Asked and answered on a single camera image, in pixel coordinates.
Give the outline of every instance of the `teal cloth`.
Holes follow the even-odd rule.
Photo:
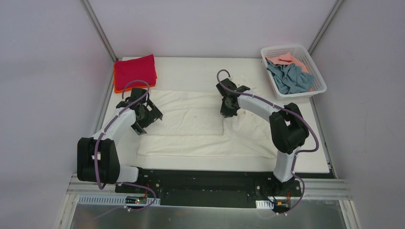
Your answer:
[[[315,77],[303,73],[300,66],[296,66],[294,63],[289,65],[273,64],[271,61],[267,61],[267,64],[267,70],[272,73],[280,93],[296,94],[311,89]]]

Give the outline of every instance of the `folded cloth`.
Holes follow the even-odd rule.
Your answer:
[[[305,64],[295,58],[290,52],[283,54],[278,57],[266,58],[266,60],[271,61],[273,64],[289,65],[294,63],[296,66],[300,66],[303,73],[309,73]]]
[[[128,61],[116,61],[114,64],[114,92],[120,93],[124,87],[133,80],[146,81],[150,86],[156,84],[155,58],[153,54]],[[144,83],[137,82],[129,85],[125,91],[134,87],[146,87]]]
[[[267,69],[271,71],[277,88],[282,94],[307,92],[312,87],[315,77],[302,71],[295,63],[289,65],[273,64],[267,61]]]

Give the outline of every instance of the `folded red towel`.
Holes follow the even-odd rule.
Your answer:
[[[144,80],[149,85],[156,84],[155,58],[153,54],[129,61],[116,61],[114,64],[114,92],[120,93],[133,80]],[[134,87],[146,87],[143,83],[133,83],[125,91]]]

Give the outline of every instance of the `white plastic basket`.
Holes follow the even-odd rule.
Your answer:
[[[320,73],[319,73],[314,61],[312,60],[311,56],[309,55],[308,51],[301,45],[283,45],[283,46],[272,46],[272,47],[263,48],[261,51],[261,54],[262,54],[263,63],[265,65],[265,68],[267,68],[266,57],[273,58],[273,57],[277,57],[277,56],[286,54],[288,52],[290,52],[299,61],[304,63],[304,65],[308,69],[308,72],[315,77],[314,82],[312,83],[312,92],[302,92],[302,93],[297,93],[297,94],[281,94],[278,91],[277,85],[274,82],[271,72],[269,70],[267,70],[269,79],[270,79],[270,85],[273,88],[273,93],[274,93],[274,96],[276,97],[276,99],[282,101],[282,100],[293,99],[293,98],[309,98],[315,94],[325,92],[326,91],[325,81],[323,80],[322,76],[320,75]]]

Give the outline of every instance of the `white table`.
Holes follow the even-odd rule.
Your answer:
[[[122,60],[130,59],[134,58],[125,57]],[[276,101],[271,91],[267,70],[260,59],[158,57],[155,58],[155,67],[158,79],[154,89],[158,90],[217,92],[215,85],[217,84],[216,74],[219,70],[227,69],[231,75],[235,76],[246,75],[266,99],[279,105],[290,102],[296,103],[304,119],[320,139],[309,99],[294,99],[288,102]],[[104,124],[114,114],[115,106],[119,101],[121,101],[121,94],[113,92],[108,103]],[[128,129],[128,133],[117,145],[118,158],[120,163],[124,165],[149,169],[216,171],[273,171],[276,166],[275,159],[258,157],[141,156],[136,153],[137,144],[132,138],[134,134],[134,131]],[[309,135],[302,148],[313,149],[314,147],[315,141]],[[295,171],[329,173],[322,146],[317,152],[300,154],[297,158]]]

